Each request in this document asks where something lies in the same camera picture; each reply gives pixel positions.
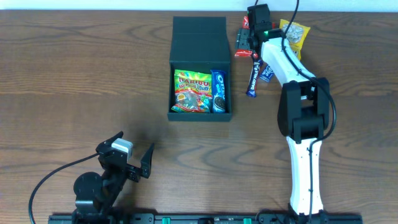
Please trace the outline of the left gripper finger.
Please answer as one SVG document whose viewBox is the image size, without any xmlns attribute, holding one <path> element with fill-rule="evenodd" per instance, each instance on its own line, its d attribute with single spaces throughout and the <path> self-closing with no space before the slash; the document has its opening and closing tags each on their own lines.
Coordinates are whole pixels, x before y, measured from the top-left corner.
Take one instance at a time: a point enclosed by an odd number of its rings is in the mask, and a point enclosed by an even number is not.
<svg viewBox="0 0 398 224">
<path fill-rule="evenodd" d="M 109 139 L 107 139 L 107 140 L 105 140 L 105 144 L 106 145 L 112 145 L 112 143 L 113 142 L 115 142 L 115 140 L 117 140 L 118 138 L 122 138 L 123 137 L 123 132 L 122 131 L 120 131 L 120 132 L 118 132 L 117 134 L 115 134 L 113 137 L 111 137 L 111 138 L 109 138 Z"/>
<path fill-rule="evenodd" d="M 154 152 L 154 143 L 150 145 L 141 159 L 141 177 L 148 179 L 152 169 L 152 156 Z"/>
</svg>

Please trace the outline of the red snack bag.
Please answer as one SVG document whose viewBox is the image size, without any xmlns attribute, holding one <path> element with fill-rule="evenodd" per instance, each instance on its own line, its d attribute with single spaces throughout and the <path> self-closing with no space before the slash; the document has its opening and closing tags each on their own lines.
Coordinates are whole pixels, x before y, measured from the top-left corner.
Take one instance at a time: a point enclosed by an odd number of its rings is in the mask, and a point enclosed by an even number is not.
<svg viewBox="0 0 398 224">
<path fill-rule="evenodd" d="M 248 16 L 244 16 L 242 28 L 249 29 Z M 254 58 L 258 58 L 258 54 L 256 53 L 256 51 L 252 51 L 252 50 L 236 50 L 234 56 L 235 57 L 252 57 L 253 56 Z"/>
</svg>

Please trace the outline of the blue Oreo cookie pack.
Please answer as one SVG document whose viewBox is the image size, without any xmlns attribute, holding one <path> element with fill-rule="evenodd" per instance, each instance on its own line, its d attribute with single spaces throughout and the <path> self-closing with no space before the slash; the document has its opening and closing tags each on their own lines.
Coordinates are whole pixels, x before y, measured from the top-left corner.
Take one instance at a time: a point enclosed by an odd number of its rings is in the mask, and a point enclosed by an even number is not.
<svg viewBox="0 0 398 224">
<path fill-rule="evenodd" d="M 225 75 L 222 70 L 211 70 L 212 76 L 212 97 L 213 97 L 213 112 L 225 113 Z"/>
</svg>

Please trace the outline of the dark green box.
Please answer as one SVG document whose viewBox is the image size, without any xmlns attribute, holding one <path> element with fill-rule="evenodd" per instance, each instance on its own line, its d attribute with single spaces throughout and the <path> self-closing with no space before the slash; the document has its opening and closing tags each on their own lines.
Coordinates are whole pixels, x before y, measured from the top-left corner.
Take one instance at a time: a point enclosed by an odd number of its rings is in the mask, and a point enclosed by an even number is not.
<svg viewBox="0 0 398 224">
<path fill-rule="evenodd" d="M 231 105 L 231 54 L 225 17 L 173 18 L 170 50 L 169 121 L 228 122 L 232 118 Z M 222 70 L 224 76 L 225 113 L 177 113 L 175 104 L 174 71 L 176 69 L 210 73 Z"/>
</svg>

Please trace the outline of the Haribo worms gummy bag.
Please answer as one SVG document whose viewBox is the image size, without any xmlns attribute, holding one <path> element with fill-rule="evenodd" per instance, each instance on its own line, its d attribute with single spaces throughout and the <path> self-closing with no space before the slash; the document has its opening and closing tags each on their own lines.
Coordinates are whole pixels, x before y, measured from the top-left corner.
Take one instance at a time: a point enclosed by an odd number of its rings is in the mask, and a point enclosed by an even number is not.
<svg viewBox="0 0 398 224">
<path fill-rule="evenodd" d="M 175 70 L 175 104 L 171 110 L 177 113 L 209 113 L 212 100 L 211 82 L 210 74 Z"/>
</svg>

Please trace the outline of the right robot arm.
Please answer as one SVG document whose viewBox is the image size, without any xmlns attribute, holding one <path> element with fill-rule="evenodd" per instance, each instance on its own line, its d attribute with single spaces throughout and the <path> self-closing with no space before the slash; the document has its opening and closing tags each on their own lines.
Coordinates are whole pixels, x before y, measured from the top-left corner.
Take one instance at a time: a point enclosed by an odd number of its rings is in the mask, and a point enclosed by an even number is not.
<svg viewBox="0 0 398 224">
<path fill-rule="evenodd" d="M 323 210 L 319 188 L 322 141 L 335 126 L 336 108 L 326 78 L 316 78 L 296 57 L 280 29 L 240 28 L 236 48 L 249 50 L 255 64 L 265 62 L 278 79 L 277 123 L 287 140 L 292 166 L 290 209 L 311 220 Z"/>
</svg>

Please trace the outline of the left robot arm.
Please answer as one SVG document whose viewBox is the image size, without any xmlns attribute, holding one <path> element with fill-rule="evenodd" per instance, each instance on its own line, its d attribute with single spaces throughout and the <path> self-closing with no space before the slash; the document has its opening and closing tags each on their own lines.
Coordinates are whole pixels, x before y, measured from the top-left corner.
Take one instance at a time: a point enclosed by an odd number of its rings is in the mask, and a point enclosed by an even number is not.
<svg viewBox="0 0 398 224">
<path fill-rule="evenodd" d="M 122 139 L 123 132 L 96 147 L 103 174 L 86 172 L 73 186 L 76 210 L 72 223 L 129 223 L 130 216 L 113 207 L 127 180 L 139 182 L 150 177 L 154 144 L 141 159 L 141 166 L 130 165 L 133 143 Z"/>
</svg>

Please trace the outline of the small blue Eclipse pack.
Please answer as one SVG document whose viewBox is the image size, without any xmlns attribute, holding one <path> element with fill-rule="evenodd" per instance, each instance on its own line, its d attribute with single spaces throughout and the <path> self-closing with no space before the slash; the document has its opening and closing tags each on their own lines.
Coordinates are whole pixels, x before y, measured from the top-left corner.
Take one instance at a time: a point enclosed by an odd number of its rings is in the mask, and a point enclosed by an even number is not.
<svg viewBox="0 0 398 224">
<path fill-rule="evenodd" d="M 267 83 L 269 83 L 274 76 L 274 71 L 269 65 L 266 65 L 264 70 L 261 72 L 259 78 Z"/>
</svg>

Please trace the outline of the yellow snack bag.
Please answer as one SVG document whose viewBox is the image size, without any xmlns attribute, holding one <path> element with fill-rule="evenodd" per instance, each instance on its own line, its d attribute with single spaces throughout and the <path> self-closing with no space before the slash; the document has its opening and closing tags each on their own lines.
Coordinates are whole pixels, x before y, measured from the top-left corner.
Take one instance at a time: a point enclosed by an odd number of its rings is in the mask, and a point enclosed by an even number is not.
<svg viewBox="0 0 398 224">
<path fill-rule="evenodd" d="M 289 21 L 285 19 L 280 20 L 279 28 L 282 30 L 283 34 L 285 35 L 285 38 L 289 41 L 290 48 L 294 52 L 294 54 L 297 56 L 299 60 L 301 60 L 301 51 L 303 47 L 303 43 L 310 32 L 310 27 L 303 26 L 299 23 L 293 22 L 289 26 L 289 29 L 287 29 L 289 25 Z"/>
</svg>

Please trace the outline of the Cadbury Dairy Milk bar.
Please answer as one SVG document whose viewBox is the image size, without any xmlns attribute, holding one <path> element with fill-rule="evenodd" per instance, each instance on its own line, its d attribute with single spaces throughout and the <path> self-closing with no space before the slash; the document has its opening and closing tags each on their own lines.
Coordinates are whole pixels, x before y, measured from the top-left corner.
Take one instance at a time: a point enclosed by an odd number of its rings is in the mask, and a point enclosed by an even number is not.
<svg viewBox="0 0 398 224">
<path fill-rule="evenodd" d="M 246 91 L 246 95 L 255 98 L 256 97 L 256 83 L 259 73 L 262 67 L 262 60 L 257 58 L 253 60 L 253 66 L 251 70 L 251 76 L 249 80 L 249 85 Z"/>
</svg>

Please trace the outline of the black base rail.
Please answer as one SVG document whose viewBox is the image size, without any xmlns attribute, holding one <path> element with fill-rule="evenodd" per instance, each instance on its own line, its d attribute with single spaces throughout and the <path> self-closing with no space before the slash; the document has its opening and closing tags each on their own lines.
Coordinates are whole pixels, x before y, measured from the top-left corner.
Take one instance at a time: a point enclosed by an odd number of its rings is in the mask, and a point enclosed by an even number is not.
<svg viewBox="0 0 398 224">
<path fill-rule="evenodd" d="M 360 215 L 329 215 L 319 213 L 312 217 L 295 217 L 289 214 L 262 213 L 260 215 L 154 215 L 134 213 L 121 217 L 109 216 L 95 219 L 74 215 L 51 215 L 48 224 L 113 223 L 113 224 L 339 224 L 362 223 Z"/>
</svg>

